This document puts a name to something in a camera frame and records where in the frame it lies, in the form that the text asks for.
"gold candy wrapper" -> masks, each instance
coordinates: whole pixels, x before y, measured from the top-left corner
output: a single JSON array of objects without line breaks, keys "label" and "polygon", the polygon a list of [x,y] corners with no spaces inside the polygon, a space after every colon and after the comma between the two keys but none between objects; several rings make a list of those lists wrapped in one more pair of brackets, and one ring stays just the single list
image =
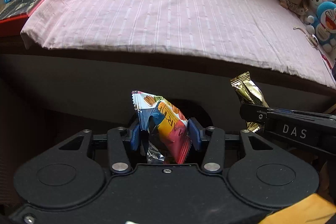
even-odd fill
[{"label": "gold candy wrapper", "polygon": [[[236,78],[231,79],[231,85],[237,92],[242,104],[254,104],[268,107],[260,89],[252,82],[250,73],[247,71]],[[260,125],[255,122],[246,122],[247,129],[256,132]]]}]

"plastic wrapper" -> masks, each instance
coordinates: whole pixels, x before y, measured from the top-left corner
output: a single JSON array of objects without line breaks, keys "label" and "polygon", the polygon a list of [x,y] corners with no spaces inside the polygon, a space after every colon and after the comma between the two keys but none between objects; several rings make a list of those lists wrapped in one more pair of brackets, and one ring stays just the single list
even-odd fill
[{"label": "plastic wrapper", "polygon": [[[231,85],[235,89],[242,104],[254,104],[268,107],[260,89],[252,82],[250,73],[245,72],[231,79]],[[256,132],[260,125],[255,122],[246,122],[247,129]]]},{"label": "plastic wrapper", "polygon": [[157,133],[151,130],[149,134],[147,162],[166,160],[166,156],[163,159],[158,154],[159,152],[163,155],[159,146],[164,145],[176,163],[182,164],[191,144],[187,133],[188,121],[182,112],[162,96],[136,90],[132,92],[132,99],[139,117],[140,129],[149,131],[150,122],[153,122],[157,130]]}]

